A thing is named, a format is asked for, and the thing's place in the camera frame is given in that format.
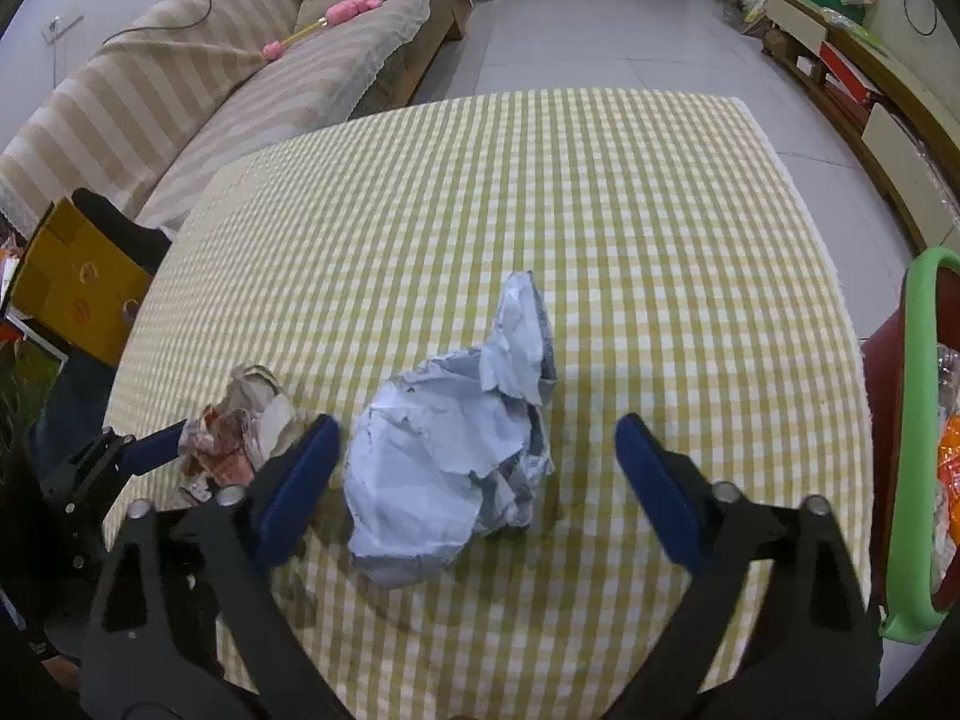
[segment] black cable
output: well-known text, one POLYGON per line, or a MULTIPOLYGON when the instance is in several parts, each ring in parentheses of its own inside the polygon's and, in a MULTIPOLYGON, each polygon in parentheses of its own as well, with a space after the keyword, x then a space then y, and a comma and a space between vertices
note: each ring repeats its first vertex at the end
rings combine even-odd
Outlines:
POLYGON ((212 11, 213 11, 213 0, 208 0, 208 8, 206 9, 206 13, 200 16, 200 18, 198 18, 197 20, 195 20, 195 22, 185 23, 184 25, 180 25, 180 26, 131 26, 130 28, 122 29, 119 32, 114 32, 112 35, 109 36, 109 38, 107 38, 107 40, 104 40, 104 45, 112 41, 113 38, 120 37, 120 35, 126 35, 128 32, 142 32, 146 29, 169 29, 169 30, 189 29, 191 28, 191 26, 201 25, 206 20, 206 17, 209 16, 212 11))
POLYGON ((912 20, 910 20, 910 14, 907 12, 907 9, 906 9, 906 0, 904 0, 904 15, 906 16, 906 22, 909 23, 910 26, 912 26, 913 31, 918 35, 922 35, 923 37, 929 37, 930 35, 932 35, 937 31, 937 14, 938 14, 937 6, 936 4, 934 4, 933 5, 933 28, 930 29, 930 32, 921 32, 917 28, 917 25, 915 25, 915 23, 913 23, 912 20))

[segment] crumpled white paper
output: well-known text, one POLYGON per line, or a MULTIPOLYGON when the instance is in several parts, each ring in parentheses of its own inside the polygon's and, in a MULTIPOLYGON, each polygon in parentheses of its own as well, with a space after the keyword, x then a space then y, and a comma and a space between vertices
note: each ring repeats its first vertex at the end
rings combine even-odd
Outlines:
POLYGON ((541 407, 556 380, 544 300, 515 272, 481 346, 392 377, 357 420, 344 471, 357 567, 416 584, 474 533, 529 526, 553 472, 541 407))
POLYGON ((246 487, 301 432, 293 404, 270 370, 237 365, 230 372, 224 399, 184 424, 178 445, 178 489, 195 505, 226 485, 246 487))

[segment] pink toy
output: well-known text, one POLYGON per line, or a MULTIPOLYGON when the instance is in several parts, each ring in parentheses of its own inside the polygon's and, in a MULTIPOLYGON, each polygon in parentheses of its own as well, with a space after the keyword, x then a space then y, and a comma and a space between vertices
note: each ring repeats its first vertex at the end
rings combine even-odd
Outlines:
POLYGON ((293 45, 296 41, 301 40, 301 38, 306 37, 311 32, 316 31, 317 29, 323 28, 324 26, 336 26, 338 23, 348 22, 350 19, 356 18, 361 13, 366 13, 368 10, 373 10, 380 7, 383 4, 381 0, 343 0, 342 2, 336 2, 336 4, 330 5, 326 9, 326 14, 318 20, 318 22, 311 23, 309 26, 305 26, 299 32, 295 32, 286 40, 277 40, 272 43, 267 43, 261 50, 260 55, 267 60, 272 62, 275 59, 280 59, 283 56, 283 52, 287 50, 287 47, 293 45))

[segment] striped sofa cover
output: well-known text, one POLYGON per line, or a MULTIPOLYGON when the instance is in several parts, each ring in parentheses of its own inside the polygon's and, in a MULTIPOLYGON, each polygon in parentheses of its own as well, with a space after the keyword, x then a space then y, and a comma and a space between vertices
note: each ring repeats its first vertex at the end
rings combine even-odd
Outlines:
POLYGON ((29 237, 47 207, 86 186, 170 235, 227 162, 342 122, 430 0, 391 0, 296 44, 299 0, 169 0, 70 74, 0 154, 0 212, 29 237), (192 23, 187 29, 168 29, 192 23))

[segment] green box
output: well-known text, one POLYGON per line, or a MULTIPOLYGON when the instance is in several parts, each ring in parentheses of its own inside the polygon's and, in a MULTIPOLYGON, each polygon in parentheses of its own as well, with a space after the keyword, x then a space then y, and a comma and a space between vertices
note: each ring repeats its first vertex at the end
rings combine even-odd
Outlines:
POLYGON ((840 0, 813 0, 816 4, 822 7, 832 8, 838 13, 842 13, 848 19, 853 22, 860 23, 862 25, 864 18, 867 15, 867 6, 865 5, 845 5, 840 0))

